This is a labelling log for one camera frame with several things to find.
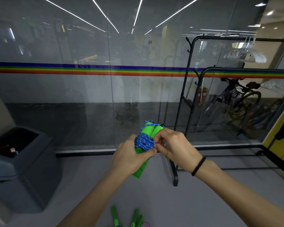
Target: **black hair tie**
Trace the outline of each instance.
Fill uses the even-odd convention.
[[[202,166],[202,164],[204,163],[205,159],[206,159],[206,157],[203,157],[203,158],[201,159],[201,161],[199,162],[199,164],[197,165],[197,167],[196,167],[196,168],[193,170],[193,172],[191,173],[192,176],[194,176],[194,175],[197,173],[198,169]]]

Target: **fire extinguisher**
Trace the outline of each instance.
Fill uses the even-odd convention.
[[[207,93],[208,93],[208,89],[206,87],[199,89],[198,97],[197,97],[198,105],[202,105],[202,104],[205,103]]]

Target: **blue and white braided cord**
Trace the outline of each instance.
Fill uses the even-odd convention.
[[[153,149],[154,145],[156,144],[156,142],[154,142],[152,137],[148,136],[147,134],[141,133],[143,128],[145,128],[147,126],[161,126],[161,124],[152,123],[152,124],[147,124],[147,125],[145,125],[141,128],[139,136],[136,137],[136,139],[135,139],[135,147],[140,147],[145,151]]]

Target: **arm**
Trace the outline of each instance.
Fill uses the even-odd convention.
[[[202,159],[201,154],[180,132],[164,128],[154,141],[155,148],[192,173]],[[220,196],[248,226],[284,226],[284,211],[249,190],[223,172],[213,161],[206,160],[196,173]]]
[[[121,143],[113,155],[113,164],[106,176],[89,194],[57,225],[57,227],[95,226],[110,197],[131,174],[150,157],[156,154],[150,149],[137,154],[134,147],[136,135]]]

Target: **person's right hand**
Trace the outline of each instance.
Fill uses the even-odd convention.
[[[202,155],[194,148],[181,132],[168,128],[160,130],[154,137],[155,149],[175,162],[185,171],[192,173],[202,159]]]

